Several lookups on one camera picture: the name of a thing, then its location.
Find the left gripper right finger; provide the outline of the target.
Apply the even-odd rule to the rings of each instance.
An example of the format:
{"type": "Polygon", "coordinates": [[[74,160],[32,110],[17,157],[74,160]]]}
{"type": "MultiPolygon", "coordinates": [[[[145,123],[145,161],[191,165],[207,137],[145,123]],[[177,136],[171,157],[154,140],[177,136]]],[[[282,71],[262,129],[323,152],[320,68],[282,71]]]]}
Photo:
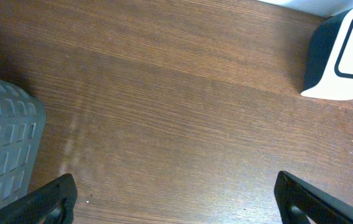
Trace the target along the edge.
{"type": "Polygon", "coordinates": [[[280,171],[274,195],[283,224],[350,223],[353,207],[305,182],[287,171],[280,171]]]}

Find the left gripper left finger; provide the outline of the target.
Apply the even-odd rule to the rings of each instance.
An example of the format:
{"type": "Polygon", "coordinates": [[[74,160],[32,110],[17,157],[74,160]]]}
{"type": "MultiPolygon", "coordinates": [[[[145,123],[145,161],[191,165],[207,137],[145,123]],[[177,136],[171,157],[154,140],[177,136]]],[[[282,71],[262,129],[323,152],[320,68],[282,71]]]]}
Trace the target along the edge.
{"type": "Polygon", "coordinates": [[[59,223],[74,221],[77,189],[71,174],[64,174],[0,209],[0,223],[59,223]]]}

